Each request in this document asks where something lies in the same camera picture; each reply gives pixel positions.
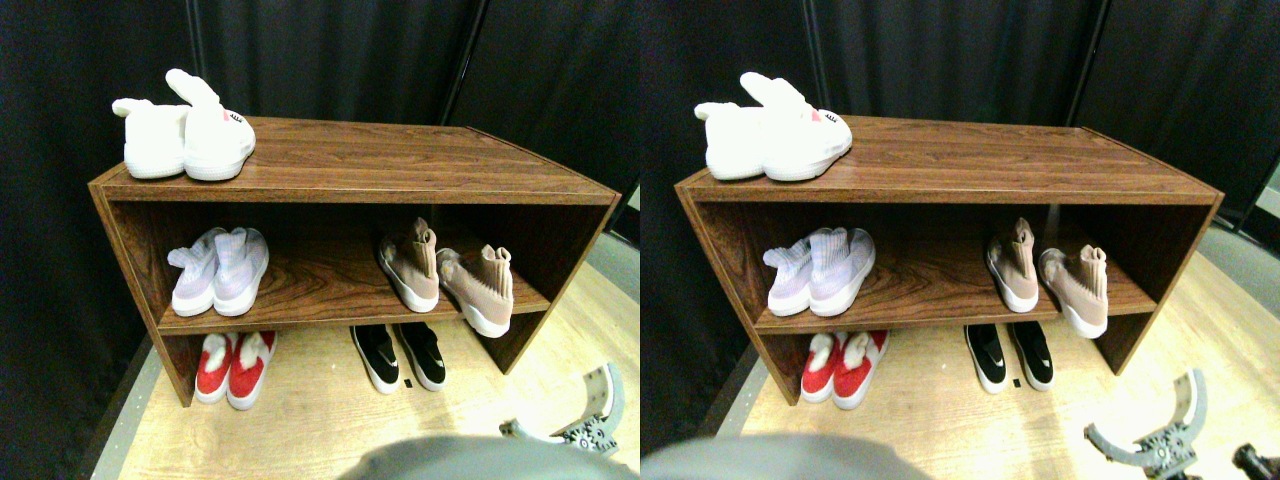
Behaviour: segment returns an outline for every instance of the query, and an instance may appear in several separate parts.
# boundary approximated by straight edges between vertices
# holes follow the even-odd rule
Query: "wooden shoe rack top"
[[[183,406],[209,333],[461,320],[443,292],[433,311],[410,311],[378,268],[381,236],[416,216],[436,232],[436,248],[477,256],[489,243],[511,251],[511,330],[477,337],[509,372],[621,197],[476,129],[248,120],[257,147],[230,180],[140,180],[119,164],[88,184]],[[168,252],[212,227],[262,232],[270,262],[257,300],[237,317],[212,308],[177,316],[169,303],[180,270]]]
[[[1036,253],[1085,243],[1107,252],[1110,319],[1094,340],[1117,375],[1133,356],[1222,193],[1088,128],[845,116],[849,154],[819,178],[721,182],[701,170],[676,192],[739,320],[795,404],[819,332],[1059,317],[1043,285],[1027,314],[1001,302],[984,247],[1019,216]],[[1048,206],[1061,205],[1056,232]],[[863,228],[876,266],[835,317],[767,308],[774,270],[763,255],[820,227]]]

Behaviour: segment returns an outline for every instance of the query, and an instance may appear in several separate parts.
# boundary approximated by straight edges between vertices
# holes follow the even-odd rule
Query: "white fur trim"
[[[831,357],[831,348],[836,346],[829,333],[819,333],[809,340],[809,351],[813,352],[813,361],[809,362],[809,371],[822,370]]]

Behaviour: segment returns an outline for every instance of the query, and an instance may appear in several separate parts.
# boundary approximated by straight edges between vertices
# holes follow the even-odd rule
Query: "shoe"
[[[439,392],[444,389],[444,357],[440,356],[440,347],[436,344],[435,332],[421,321],[408,324],[396,324],[404,353],[408,353],[410,365],[413,366],[413,376],[422,388]]]
[[[800,378],[800,398],[809,403],[822,403],[836,389],[836,364],[844,358],[849,333],[819,333],[809,340],[809,360]]]
[[[399,388],[399,362],[396,347],[387,334],[385,325],[358,325],[351,328],[351,340],[356,343],[360,358],[365,361],[369,381],[381,394],[390,394]]]
[[[1011,238],[996,237],[987,247],[987,270],[996,276],[996,287],[1005,305],[1018,314],[1032,311],[1039,301],[1036,262],[1032,261],[1033,244],[1036,237],[1032,236],[1030,224],[1027,219],[1018,219]]]
[[[214,310],[223,316],[244,315],[257,298],[257,285],[270,260],[266,239],[256,229],[236,228],[214,237],[214,243],[218,246]]]
[[[227,230],[214,228],[196,239],[189,248],[169,251],[169,265],[182,269],[173,287],[173,312],[178,316],[204,314],[214,306],[214,275],[218,273],[218,248],[214,238]]]
[[[378,264],[390,279],[408,310],[429,312],[440,301],[440,276],[435,274],[435,232],[421,218],[413,234],[393,233],[378,248]]]
[[[205,335],[205,346],[200,351],[200,366],[196,369],[196,399],[200,403],[218,403],[227,396],[238,340],[238,333]]]
[[[814,109],[787,81],[748,72],[740,82],[764,106],[763,128],[771,141],[764,174],[769,178],[782,182],[817,178],[852,146],[854,134],[845,119]]]
[[[169,88],[191,104],[183,146],[187,175],[197,180],[225,180],[239,175],[244,159],[257,143],[253,127],[239,114],[223,108],[221,99],[200,77],[175,68],[164,78]]]
[[[844,227],[819,229],[809,234],[813,248],[813,278],[809,282],[809,310],[818,316],[844,314],[863,280],[876,265],[876,243],[863,229],[854,229],[852,239]]]
[[[841,410],[854,410],[870,389],[876,366],[888,348],[888,330],[859,332],[849,337],[832,380],[836,384],[833,401]]]
[[[124,168],[133,178],[163,178],[183,170],[187,105],[154,105],[120,99],[111,111],[124,118]]]
[[[694,116],[707,123],[707,169],[719,180],[764,173],[763,109],[736,104],[699,104]]]
[[[1078,335],[1098,338],[1107,332],[1107,255],[1102,248],[1087,244],[1076,261],[1061,250],[1046,250],[1039,274]]]
[[[236,410],[248,410],[262,393],[266,366],[275,355],[275,332],[253,332],[241,340],[237,355],[232,357],[230,385],[227,389],[227,403]]]
[[[511,308],[516,305],[512,294],[511,252],[484,246],[480,260],[466,265],[462,256],[451,248],[435,253],[440,262],[440,284],[458,301],[458,310],[476,333],[498,338],[511,328]]]
[[[764,252],[764,265],[778,269],[778,276],[769,288],[769,311],[788,316],[809,308],[809,279],[813,276],[813,259],[809,239],[801,238],[791,248],[773,248]]]
[[[969,344],[969,356],[978,370],[982,389],[991,394],[1002,392],[1009,384],[1009,375],[1005,374],[1005,351],[1000,348],[996,325],[965,325],[964,340]]]
[[[1009,337],[1018,348],[1018,358],[1032,388],[1048,392],[1053,387],[1053,358],[1048,355],[1044,330],[1038,321],[1019,321],[1009,324]]]

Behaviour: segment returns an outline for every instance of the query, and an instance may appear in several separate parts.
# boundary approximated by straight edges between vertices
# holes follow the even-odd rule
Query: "light wood floor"
[[[161,375],[146,406],[122,477],[332,479],[376,447],[403,439],[498,435],[512,417],[552,433],[586,404],[582,375],[618,365],[626,411],[612,460],[640,465],[640,306],[584,264],[548,324],[503,376],[466,323],[433,323],[449,369],[443,392],[417,385],[390,396],[369,383],[346,328],[280,333],[257,404],[182,408]],[[399,358],[406,358],[397,342]],[[402,375],[412,379],[407,362]]]
[[[960,328],[896,330],[872,390],[854,411],[831,402],[790,407],[773,381],[760,392],[742,434],[822,433],[892,447],[937,479],[1142,479],[1108,463],[1084,439],[1089,422],[1115,440],[1164,426],[1174,412],[1172,381],[1201,367],[1208,424],[1188,472],[1244,479],[1231,454],[1252,442],[1280,456],[1280,321],[1196,255],[1123,376],[1091,340],[1061,321],[1043,323],[1057,380],[1050,392],[1025,383],[989,396],[975,378]],[[1009,332],[1000,334],[1014,378],[1023,378]]]

